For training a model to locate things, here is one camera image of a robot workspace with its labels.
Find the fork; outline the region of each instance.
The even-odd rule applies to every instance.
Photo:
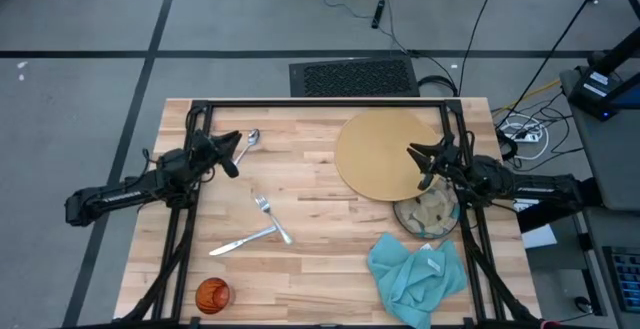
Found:
[[[264,195],[256,195],[255,201],[256,201],[256,204],[258,204],[258,207],[260,208],[260,210],[262,210],[263,213],[269,215],[269,217],[271,218],[271,221],[273,221],[273,225],[275,225],[276,228],[278,228],[280,235],[282,235],[282,239],[284,239],[284,242],[289,245],[293,244],[293,239],[291,239],[289,234],[287,234],[287,232],[284,231],[284,229],[282,229],[282,225],[280,225],[280,222],[278,221],[278,219],[276,219],[276,217],[273,216],[273,214],[271,214],[271,205],[267,201],[267,198],[265,198]]]

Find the spoon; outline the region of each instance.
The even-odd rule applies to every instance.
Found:
[[[247,146],[240,152],[240,155],[233,161],[233,164],[238,165],[240,163],[240,159],[244,156],[244,153],[249,150],[250,147],[258,144],[258,139],[260,139],[260,130],[251,129],[249,132],[249,136],[247,137]]]

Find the blue towel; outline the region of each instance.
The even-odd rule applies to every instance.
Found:
[[[467,275],[454,244],[411,254],[390,234],[383,234],[367,260],[388,313],[417,329],[431,327],[440,301],[467,286]]]

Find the orange cup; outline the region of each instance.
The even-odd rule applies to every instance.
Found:
[[[231,287],[220,278],[209,278],[196,290],[196,306],[205,314],[216,314],[231,302]]]

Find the yellow cable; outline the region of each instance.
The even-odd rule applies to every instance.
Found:
[[[544,92],[544,91],[546,91],[546,90],[549,90],[549,89],[553,88],[554,86],[556,86],[556,85],[558,85],[558,84],[560,84],[560,79],[556,79],[556,80],[552,81],[551,83],[549,83],[549,84],[547,84],[547,85],[545,85],[545,86],[543,86],[543,87],[541,87],[541,88],[538,88],[538,89],[536,89],[536,90],[532,91],[531,93],[529,93],[529,94],[525,95],[524,97],[522,97],[522,100],[527,100],[527,99],[529,99],[530,97],[532,97],[532,96],[534,96],[534,95],[536,95],[536,94],[540,94],[540,93],[542,93],[542,92]],[[513,102],[513,103],[511,103],[511,104],[507,104],[507,105],[503,106],[502,108],[498,109],[498,111],[496,111],[495,113],[493,113],[493,114],[492,114],[492,116],[496,116],[496,115],[498,115],[498,114],[502,113],[502,112],[503,112],[503,111],[505,111],[505,110],[509,110],[509,109],[511,109],[511,107],[513,107],[517,102],[518,102],[518,101],[516,100],[516,101],[514,101],[514,102]]]

